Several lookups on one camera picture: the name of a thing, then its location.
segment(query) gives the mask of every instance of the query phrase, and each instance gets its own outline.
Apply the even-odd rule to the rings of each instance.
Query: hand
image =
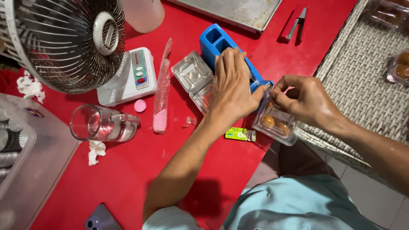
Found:
[[[289,86],[294,88],[284,94]],[[332,131],[346,119],[321,81],[315,77],[285,75],[270,91],[270,95],[295,119],[326,132]]]
[[[205,121],[216,124],[225,133],[236,121],[257,109],[267,86],[260,86],[251,94],[246,52],[227,48],[216,56],[216,78],[213,100]]]

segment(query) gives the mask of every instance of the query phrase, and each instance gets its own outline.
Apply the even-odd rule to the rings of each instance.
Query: white plastic jug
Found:
[[[121,0],[125,20],[139,33],[148,33],[160,26],[165,10],[160,0]]]

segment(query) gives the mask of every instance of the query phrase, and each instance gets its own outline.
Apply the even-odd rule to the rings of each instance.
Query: glass mug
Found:
[[[139,117],[92,104],[78,107],[70,121],[71,134],[77,140],[130,140],[136,133]]]

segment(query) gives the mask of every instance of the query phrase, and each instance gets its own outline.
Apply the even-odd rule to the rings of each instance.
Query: person's right hand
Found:
[[[294,88],[284,94],[289,86]],[[315,77],[284,75],[270,95],[295,119],[327,132],[345,118]]]

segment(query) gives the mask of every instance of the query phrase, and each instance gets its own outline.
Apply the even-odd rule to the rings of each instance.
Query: green packet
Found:
[[[225,138],[235,140],[256,141],[256,131],[243,128],[231,127],[225,134]]]

